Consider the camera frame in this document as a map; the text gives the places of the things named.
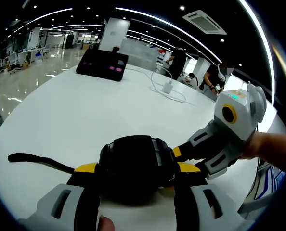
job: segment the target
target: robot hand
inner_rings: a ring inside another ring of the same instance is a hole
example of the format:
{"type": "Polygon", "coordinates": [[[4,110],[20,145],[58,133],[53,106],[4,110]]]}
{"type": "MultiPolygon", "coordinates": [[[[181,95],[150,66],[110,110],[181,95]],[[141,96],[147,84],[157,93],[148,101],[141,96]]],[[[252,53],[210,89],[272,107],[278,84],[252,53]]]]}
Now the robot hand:
{"type": "Polygon", "coordinates": [[[208,149],[212,158],[196,166],[206,173],[208,179],[225,173],[226,168],[242,155],[265,111],[266,97],[261,87],[248,84],[247,91],[239,89],[220,93],[214,119],[192,135],[187,143],[173,149],[177,161],[194,159],[196,154],[208,149]]]}

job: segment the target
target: black ceiling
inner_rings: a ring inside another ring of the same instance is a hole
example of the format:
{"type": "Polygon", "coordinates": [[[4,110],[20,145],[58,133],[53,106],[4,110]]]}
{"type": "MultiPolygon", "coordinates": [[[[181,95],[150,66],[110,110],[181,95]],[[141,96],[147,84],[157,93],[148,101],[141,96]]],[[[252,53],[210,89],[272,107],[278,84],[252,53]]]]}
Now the black ceiling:
{"type": "MultiPolygon", "coordinates": [[[[31,0],[28,2],[24,9],[20,7],[15,9],[12,21],[13,23],[16,23],[14,20],[16,18],[19,19],[15,25],[8,27],[9,29],[7,31],[5,31],[5,28],[0,28],[0,43],[7,38],[10,32],[14,32],[19,27],[25,25],[27,22],[34,20],[37,17],[54,11],[73,8],[70,11],[56,13],[41,18],[23,27],[21,31],[28,33],[28,28],[32,29],[37,26],[43,28],[51,28],[53,27],[52,25],[54,25],[54,27],[64,26],[66,25],[66,22],[68,22],[68,25],[103,25],[104,20],[108,21],[110,17],[125,17],[127,20],[130,20],[130,30],[148,34],[173,46],[179,42],[177,37],[182,38],[184,41],[187,41],[196,48],[195,49],[192,46],[189,46],[187,43],[184,43],[184,48],[186,48],[186,52],[188,52],[190,55],[202,56],[201,53],[198,53],[197,50],[199,50],[212,62],[218,63],[218,60],[212,54],[210,54],[205,48],[203,48],[201,45],[199,45],[197,42],[182,32],[150,17],[127,11],[116,10],[115,7],[122,7],[144,12],[164,19],[178,26],[179,28],[183,29],[201,41],[222,61],[233,61],[236,68],[241,70],[243,73],[246,73],[246,75],[251,79],[255,79],[258,83],[262,84],[265,89],[271,90],[270,68],[260,35],[258,34],[248,14],[244,11],[237,0],[182,0],[178,1],[178,3],[171,3],[168,1],[161,1],[160,3],[156,1],[138,2],[129,0],[116,0],[115,2],[94,2],[87,0],[31,0]],[[179,10],[180,5],[184,5],[186,10],[179,10]],[[184,15],[196,10],[202,10],[208,14],[226,31],[227,35],[206,35],[194,25],[182,18],[184,15]]],[[[95,27],[85,26],[84,29],[95,30],[95,27]]],[[[141,37],[141,35],[133,32],[129,32],[128,34],[136,37],[141,37]]],[[[169,46],[166,44],[161,42],[158,43],[166,48],[169,48],[169,46]]]]}

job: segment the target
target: yellow accent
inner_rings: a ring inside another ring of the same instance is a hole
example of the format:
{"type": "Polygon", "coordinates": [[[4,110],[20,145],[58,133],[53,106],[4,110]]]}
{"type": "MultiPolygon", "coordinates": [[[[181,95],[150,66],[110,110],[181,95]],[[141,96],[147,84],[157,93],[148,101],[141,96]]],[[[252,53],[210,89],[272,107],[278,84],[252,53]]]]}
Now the yellow accent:
{"type": "Polygon", "coordinates": [[[98,163],[90,163],[87,165],[81,165],[75,169],[75,172],[95,172],[95,167],[98,163]]]}
{"type": "Polygon", "coordinates": [[[179,157],[182,155],[179,147],[174,148],[173,153],[175,157],[179,157]]]}
{"type": "Polygon", "coordinates": [[[236,114],[235,109],[230,104],[225,104],[225,105],[223,105],[223,107],[228,107],[231,110],[231,112],[233,113],[233,121],[232,122],[228,122],[227,121],[227,122],[230,123],[230,124],[234,124],[236,122],[236,120],[237,120],[237,114],[236,114]]]}
{"type": "Polygon", "coordinates": [[[180,165],[181,172],[200,172],[201,171],[198,167],[191,165],[191,164],[186,164],[182,162],[177,162],[177,164],[180,165]]]}

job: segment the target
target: desk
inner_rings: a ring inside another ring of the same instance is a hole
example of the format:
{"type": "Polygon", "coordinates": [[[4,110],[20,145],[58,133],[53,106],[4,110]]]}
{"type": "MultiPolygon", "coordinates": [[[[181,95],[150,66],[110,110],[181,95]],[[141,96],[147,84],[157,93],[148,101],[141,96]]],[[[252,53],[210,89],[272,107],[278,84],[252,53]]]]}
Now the desk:
{"type": "MultiPolygon", "coordinates": [[[[150,135],[176,147],[214,118],[214,102],[177,81],[174,89],[195,106],[151,91],[147,76],[133,70],[126,70],[120,82],[78,75],[75,70],[70,68],[36,89],[0,128],[0,197],[15,218],[28,218],[37,201],[70,175],[36,163],[9,163],[8,155],[30,153],[78,167],[98,162],[103,146],[116,138],[150,135]]],[[[154,74],[153,80],[165,83],[168,78],[154,74]]],[[[236,210],[252,186],[257,163],[238,160],[211,181],[236,202],[236,210]]],[[[153,205],[103,202],[99,213],[111,218],[117,230],[176,230],[172,189],[160,190],[153,205]]]]}
{"type": "Polygon", "coordinates": [[[22,66],[22,64],[24,63],[24,60],[26,59],[26,54],[27,53],[31,53],[31,60],[30,63],[32,63],[35,60],[35,56],[37,52],[41,52],[44,49],[44,47],[42,48],[36,48],[36,49],[31,49],[31,50],[27,50],[27,51],[23,51],[18,53],[18,59],[19,59],[19,63],[20,66],[22,66]]]}

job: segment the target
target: led strip light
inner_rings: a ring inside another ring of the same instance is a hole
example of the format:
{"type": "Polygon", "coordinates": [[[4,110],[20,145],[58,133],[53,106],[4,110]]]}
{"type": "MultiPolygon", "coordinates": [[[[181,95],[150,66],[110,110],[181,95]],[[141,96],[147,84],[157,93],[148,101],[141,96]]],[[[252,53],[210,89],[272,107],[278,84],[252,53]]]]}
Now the led strip light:
{"type": "Polygon", "coordinates": [[[126,36],[132,37],[132,38],[135,38],[135,39],[139,39],[139,40],[143,40],[143,41],[145,41],[145,42],[152,43],[152,44],[154,44],[154,45],[156,45],[156,46],[158,46],[158,47],[161,47],[161,48],[163,48],[163,49],[166,49],[167,51],[171,51],[170,49],[167,49],[167,48],[165,48],[165,47],[163,47],[163,46],[160,46],[160,45],[157,44],[157,43],[150,42],[150,41],[145,40],[145,39],[143,39],[143,38],[138,38],[138,37],[135,37],[135,36],[132,36],[132,35],[126,35],[126,36]]]}
{"type": "Polygon", "coordinates": [[[56,29],[56,28],[60,28],[60,27],[67,27],[67,26],[104,26],[104,25],[96,25],[96,24],[75,24],[75,25],[56,26],[56,27],[52,27],[51,29],[56,29]]]}
{"type": "Polygon", "coordinates": [[[146,34],[143,34],[143,33],[137,32],[137,31],[134,31],[134,30],[128,30],[128,31],[133,32],[133,33],[137,33],[137,34],[140,34],[140,35],[144,35],[144,36],[147,36],[147,37],[150,37],[150,38],[152,38],[152,39],[158,40],[158,41],[160,41],[160,42],[163,42],[163,43],[165,43],[165,44],[167,44],[167,45],[169,45],[169,46],[175,48],[173,45],[168,44],[167,42],[164,42],[164,41],[162,41],[162,40],[160,40],[160,39],[154,38],[154,37],[152,37],[152,36],[150,36],[150,35],[146,35],[146,34]]]}
{"type": "Polygon", "coordinates": [[[161,48],[163,48],[163,49],[166,49],[167,51],[173,52],[173,51],[171,51],[170,49],[167,49],[167,48],[165,48],[165,47],[163,47],[163,46],[160,46],[160,45],[157,44],[157,43],[150,42],[150,41],[145,40],[145,39],[143,39],[143,38],[138,38],[138,37],[135,37],[135,36],[132,36],[132,35],[126,35],[126,36],[129,36],[129,37],[132,37],[132,38],[135,38],[135,39],[140,39],[140,40],[143,40],[143,41],[148,42],[148,43],[152,43],[152,44],[154,44],[154,45],[156,45],[156,46],[158,46],[158,47],[161,47],[161,48]]]}
{"type": "Polygon", "coordinates": [[[247,11],[247,13],[249,14],[250,18],[252,19],[254,25],[256,26],[260,37],[263,41],[265,50],[266,50],[266,54],[267,54],[267,58],[268,58],[268,63],[269,63],[269,68],[270,68],[270,75],[271,75],[271,82],[272,82],[272,106],[274,105],[274,96],[275,96],[275,80],[274,80],[274,68],[273,68],[273,58],[272,58],[272,53],[270,51],[269,45],[268,45],[268,41],[266,38],[266,35],[263,31],[262,26],[260,25],[257,17],[255,16],[254,12],[252,11],[252,9],[250,8],[250,6],[246,3],[245,0],[239,0],[240,4],[242,4],[242,6],[244,7],[244,9],[247,11]]]}
{"type": "MultiPolygon", "coordinates": [[[[143,21],[140,21],[140,20],[137,20],[137,19],[134,19],[134,18],[132,18],[131,20],[136,21],[136,22],[139,22],[139,23],[144,23],[144,24],[153,26],[153,24],[150,24],[150,23],[147,23],[147,22],[143,22],[143,21]]],[[[170,35],[172,35],[172,36],[178,38],[180,41],[183,41],[183,42],[187,43],[190,47],[193,47],[197,52],[201,53],[206,59],[208,59],[211,64],[214,64],[214,62],[213,62],[209,57],[207,57],[203,52],[199,51],[198,48],[196,48],[195,46],[193,46],[193,45],[190,44],[189,42],[183,40],[183,39],[180,38],[179,36],[176,36],[176,35],[174,35],[173,33],[169,32],[169,31],[167,31],[167,30],[165,30],[165,29],[163,29],[163,28],[161,28],[161,27],[155,26],[155,28],[158,28],[158,29],[160,29],[160,30],[163,30],[163,31],[169,33],[170,35]]]]}
{"type": "Polygon", "coordinates": [[[55,14],[55,13],[60,13],[60,12],[63,12],[63,11],[70,11],[70,10],[72,10],[72,8],[68,8],[68,9],[64,9],[64,10],[55,11],[55,12],[52,12],[52,13],[45,14],[45,15],[43,15],[43,16],[40,16],[40,17],[35,18],[34,20],[28,22],[27,25],[30,24],[30,23],[32,23],[32,22],[34,22],[34,21],[36,21],[36,20],[38,20],[38,19],[47,17],[47,16],[49,16],[49,15],[52,15],[52,14],[55,14]]]}
{"type": "Polygon", "coordinates": [[[146,13],[143,13],[143,12],[140,12],[140,11],[134,11],[134,10],[130,10],[130,9],[126,9],[126,8],[120,8],[120,7],[116,7],[115,8],[116,10],[122,10],[122,11],[129,11],[129,12],[132,12],[132,13],[138,13],[138,14],[142,14],[144,16],[147,16],[147,17],[150,17],[150,18],[153,18],[153,19],[156,19],[158,21],[161,21],[162,23],[165,23],[171,27],[173,27],[174,29],[177,29],[179,31],[181,31],[182,33],[184,33],[185,35],[189,36],[190,38],[192,38],[194,41],[196,41],[198,44],[200,44],[202,47],[204,47],[209,53],[211,53],[220,63],[221,63],[221,60],[210,50],[208,49],[203,43],[201,43],[199,40],[197,40],[195,37],[193,37],[192,35],[190,35],[189,33],[187,33],[186,31],[180,29],[179,27],[175,26],[174,24],[172,23],[169,23],[161,18],[157,18],[153,15],[150,15],[150,14],[146,14],[146,13]]]}

